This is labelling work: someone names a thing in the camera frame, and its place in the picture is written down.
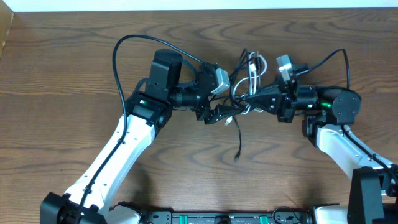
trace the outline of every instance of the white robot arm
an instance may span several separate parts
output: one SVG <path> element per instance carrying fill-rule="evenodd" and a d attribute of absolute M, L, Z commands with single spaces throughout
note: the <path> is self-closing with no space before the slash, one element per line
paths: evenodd
<path fill-rule="evenodd" d="M 113 154 L 105 167 L 95 179 L 95 183 L 88 194 L 84 207 L 90 208 L 92 205 L 98 207 L 98 213 L 108 219 L 109 208 L 112 205 L 114 196 L 118 191 L 122 181 L 135 163 L 139 155 L 148 147 L 155 139 L 155 129 L 153 126 L 146 124 L 146 120 L 134 115 L 127 117 L 127 134 L 124 142 L 119 146 L 118 150 Z M 119 120 L 111 139 L 105 145 L 98 157 L 94 160 L 87 171 L 66 191 L 69 194 L 69 200 L 79 204 L 85 187 L 98 170 L 108 154 L 112 151 L 114 145 L 120 139 L 123 132 L 124 119 L 123 116 Z"/>
<path fill-rule="evenodd" d="M 345 126 L 345 131 L 346 132 L 342 130 L 341 126 L 332 124 L 327 124 L 324 127 L 318 128 L 317 146 L 322 152 L 328 154 L 337 163 L 350 180 L 353 177 L 354 169 L 359 169 L 365 166 L 371 167 L 372 169 L 383 169 L 383 167 L 376 161 L 372 160 L 364 151 L 349 140 L 347 134 L 349 134 L 358 144 L 362 145 L 368 153 L 377 156 L 382 163 L 388 166 L 388 168 L 391 168 L 391 164 L 393 163 L 375 153 L 365 145 L 365 143 L 359 140 L 351 131 L 349 126 Z"/>

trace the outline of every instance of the black cable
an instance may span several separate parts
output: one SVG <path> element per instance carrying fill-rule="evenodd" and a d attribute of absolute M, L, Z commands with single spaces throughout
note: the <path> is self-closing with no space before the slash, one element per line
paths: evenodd
<path fill-rule="evenodd" d="M 238 152 L 235 154 L 235 161 L 237 161 L 239 159 L 239 157 L 241 156 L 241 149 L 242 149 L 242 134 L 241 134 L 241 128 L 239 127 L 238 121 L 236 120 L 235 116 L 232 116 L 232 119 L 235 122 L 236 128 L 238 129 L 238 134 L 239 134 L 239 150 Z"/>
<path fill-rule="evenodd" d="M 85 187 L 85 192 L 80 200 L 80 204 L 78 206 L 78 212 L 77 212 L 77 216 L 76 216 L 76 223 L 80 222 L 80 217 L 81 217 L 81 210 L 83 209 L 84 203 L 86 201 L 87 195 L 91 192 L 91 188 L 94 184 L 95 179 L 97 178 L 97 176 L 100 174 L 100 172 L 103 170 L 104 166 L 106 165 L 106 163 L 110 160 L 110 158 L 113 156 L 113 154 L 116 152 L 116 150 L 118 149 L 118 147 L 123 143 L 124 141 L 124 137 L 126 137 L 126 133 L 127 133 L 127 111 L 126 111 L 126 105 L 124 103 L 124 95 L 123 95 L 123 91 L 122 91 L 122 87 L 120 85 L 120 81 L 119 81 L 119 76 L 118 76 L 118 70 L 116 68 L 116 53 L 118 51 L 118 48 L 120 46 L 120 44 L 125 41 L 126 39 L 130 39 L 130 38 L 143 38 L 143 39 L 149 39 L 149 40 L 154 40 L 154 41 L 158 41 L 162 44 L 165 44 L 171 48 L 173 48 L 174 50 L 179 51 L 180 53 L 196 60 L 199 63 L 203 63 L 203 61 L 199 60 L 198 58 L 196 58 L 195 56 L 189 54 L 188 52 L 164 41 L 161 39 L 158 39 L 156 37 L 151 37 L 148 35 L 140 35 L 140 34 L 132 34 L 132 35 L 126 35 L 124 37 L 122 37 L 114 46 L 113 49 L 113 54 L 112 54 L 112 67 L 113 67 L 113 74 L 114 74 L 114 79 L 116 81 L 116 86 L 118 87 L 119 90 L 119 95 L 120 95 L 120 100 L 122 102 L 122 107 L 123 107 L 123 117 L 124 117 L 124 125 L 123 125 L 123 133 L 120 137 L 120 139 L 118 140 L 118 143 L 115 145 L 115 147 L 112 149 L 112 151 L 109 153 L 109 155 L 105 158 L 105 160 L 103 161 L 103 163 L 100 165 L 100 167 L 98 168 L 98 170 L 94 173 L 94 176 L 91 178 L 91 180 L 88 182 L 88 185 Z M 134 89 L 135 93 L 136 91 L 138 91 L 140 89 L 140 87 L 144 84 L 144 82 L 147 79 L 143 78 L 142 80 L 139 81 L 139 83 L 137 84 L 136 88 Z"/>
<path fill-rule="evenodd" d="M 383 163 L 380 159 L 378 159 L 376 156 L 377 154 L 371 154 L 368 150 L 366 150 L 362 145 L 360 145 L 360 143 L 356 142 L 350 135 L 349 132 L 347 132 L 344 128 L 344 125 L 341 125 L 341 130 L 343 131 L 343 133 L 347 136 L 347 138 L 356 145 L 356 147 L 358 147 L 360 150 L 362 150 L 367 156 L 369 156 L 370 159 L 374 160 L 375 162 L 377 162 L 380 166 L 383 167 L 383 169 L 391 176 L 391 178 L 395 181 L 396 184 L 398 184 L 398 178 L 394 175 L 394 173 L 392 173 L 392 171 L 390 170 L 390 168 L 388 168 L 387 165 L 385 165 L 385 163 Z"/>
<path fill-rule="evenodd" d="M 260 57 L 257 57 L 257 64 L 259 65 L 257 75 L 259 76 L 259 91 L 261 91 L 261 62 L 260 62 Z"/>
<path fill-rule="evenodd" d="M 225 103 L 226 103 L 226 101 L 227 101 L 228 99 L 229 99 L 228 97 L 225 98 L 225 100 L 224 100 L 224 102 L 223 102 L 223 105 L 225 105 Z"/>
<path fill-rule="evenodd" d="M 241 63 L 239 66 L 236 67 L 236 69 L 231 73 L 230 79 L 229 79 L 229 99 L 231 100 L 231 106 L 238 106 L 239 108 L 244 108 L 245 106 L 237 104 L 236 101 L 232 97 L 232 88 L 235 84 L 235 79 L 238 76 L 238 73 L 240 71 L 240 68 L 245 66 L 245 64 L 249 63 L 251 60 L 254 60 L 254 58 L 250 58 L 249 60 L 246 60 L 244 63 Z"/>
<path fill-rule="evenodd" d="M 286 208 L 286 209 L 290 210 L 290 211 L 293 213 L 294 217 L 298 220 L 298 223 L 294 223 L 294 224 L 302 223 L 301 218 L 299 218 L 299 217 L 296 215 L 296 213 L 294 213 L 293 209 L 291 209 L 291 208 L 288 207 L 288 206 L 280 206 L 280 207 L 277 207 L 277 208 L 274 210 L 274 212 L 272 212 L 272 218 L 275 220 L 275 223 L 281 224 L 280 222 L 278 222 L 278 221 L 276 220 L 275 216 L 276 216 L 277 211 L 280 210 L 280 209 L 282 209 L 282 208 Z"/>
<path fill-rule="evenodd" d="M 251 91 L 251 87 L 252 87 L 252 80 L 251 80 L 251 71 L 250 71 L 250 63 L 248 63 L 248 67 L 246 69 L 246 71 L 248 72 L 248 90 Z"/>
<path fill-rule="evenodd" d="M 219 97 L 213 97 L 212 99 L 210 99 L 210 103 L 212 102 L 212 101 L 215 101 L 215 100 L 220 100 L 220 99 L 224 99 L 224 98 L 228 98 L 229 96 L 219 96 Z"/>
<path fill-rule="evenodd" d="M 183 59 L 182 63 L 187 66 L 187 68 L 189 68 L 189 70 L 191 70 L 191 72 L 193 73 L 194 77 L 195 77 L 195 81 L 198 80 L 198 72 L 195 69 L 195 67 L 187 60 Z"/>
<path fill-rule="evenodd" d="M 321 62 L 319 62 L 317 65 L 315 65 L 312 68 L 309 68 L 308 70 L 299 72 L 296 74 L 296 77 L 300 77 L 302 75 L 305 75 L 311 71 L 314 71 L 315 69 L 317 69 L 319 66 L 323 65 L 327 60 L 329 60 L 332 56 L 334 56 L 334 54 L 336 54 L 337 52 L 342 51 L 343 55 L 344 55 L 344 60 L 346 63 L 346 72 L 347 72 L 347 89 L 349 89 L 349 83 L 350 83 L 350 71 L 349 71 L 349 63 L 348 63 L 348 56 L 347 56 L 347 52 L 345 49 L 336 49 L 334 52 L 332 52 L 329 56 L 327 56 L 325 59 L 323 59 Z"/>
<path fill-rule="evenodd" d="M 310 112 L 310 110 L 302 110 L 302 111 L 300 111 L 298 113 L 295 113 L 294 116 L 300 116 L 300 115 L 306 114 L 308 112 Z"/>
<path fill-rule="evenodd" d="M 243 48 L 241 56 L 239 56 L 238 63 L 235 66 L 235 70 L 240 66 L 240 63 L 247 57 L 248 57 L 248 49 L 247 48 Z"/>

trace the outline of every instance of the black robot arm segment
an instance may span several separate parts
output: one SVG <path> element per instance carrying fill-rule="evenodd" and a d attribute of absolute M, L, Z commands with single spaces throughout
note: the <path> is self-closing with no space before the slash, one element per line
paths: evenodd
<path fill-rule="evenodd" d="M 229 89 L 226 71 L 217 64 L 204 62 L 197 77 L 189 83 L 179 83 L 183 63 L 182 55 L 174 50 L 157 50 L 146 80 L 145 91 L 134 92 L 126 101 L 127 111 L 156 127 L 156 133 L 164 127 L 172 115 L 173 108 L 187 108 L 196 113 L 197 120 L 205 124 L 236 115 L 240 109 L 217 105 L 210 108 L 208 97 L 219 95 Z"/>
<path fill-rule="evenodd" d="M 325 122 L 353 124 L 361 109 L 361 97 L 339 86 L 302 86 L 296 74 L 308 71 L 306 65 L 294 65 L 289 56 L 277 59 L 280 75 L 276 81 L 262 88 L 244 101 L 275 114 L 280 122 L 292 122 L 295 111 L 322 111 Z"/>

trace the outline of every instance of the wooden table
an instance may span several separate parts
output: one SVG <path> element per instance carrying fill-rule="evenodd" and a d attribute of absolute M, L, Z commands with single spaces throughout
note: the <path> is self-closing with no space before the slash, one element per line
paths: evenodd
<path fill-rule="evenodd" d="M 315 65 L 344 47 L 351 87 L 363 97 L 353 130 L 398 162 L 397 15 L 397 9 L 17 13 L 0 64 L 0 222 L 37 223 L 48 192 L 62 194 L 108 141 L 121 115 L 111 54 L 126 34 L 165 39 L 229 72 L 243 47 L 259 50 L 269 64 L 263 83 L 273 80 L 283 54 Z M 163 47 L 122 44 L 118 70 L 126 95 L 149 75 Z M 183 69 L 181 81 L 190 79 Z M 303 82 L 345 81 L 337 55 Z M 348 203 L 349 179 L 302 136 L 301 118 L 285 124 L 252 112 L 238 120 L 243 150 L 234 162 L 234 125 L 205 126 L 191 112 L 174 112 L 115 203 L 212 211 Z"/>

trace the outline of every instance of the green connector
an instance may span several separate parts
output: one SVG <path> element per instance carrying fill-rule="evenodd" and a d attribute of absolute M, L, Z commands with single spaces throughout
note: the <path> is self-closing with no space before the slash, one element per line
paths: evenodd
<path fill-rule="evenodd" d="M 188 215 L 180 215 L 180 224 L 188 224 Z"/>
<path fill-rule="evenodd" d="M 260 216 L 260 224 L 268 224 L 268 216 Z"/>

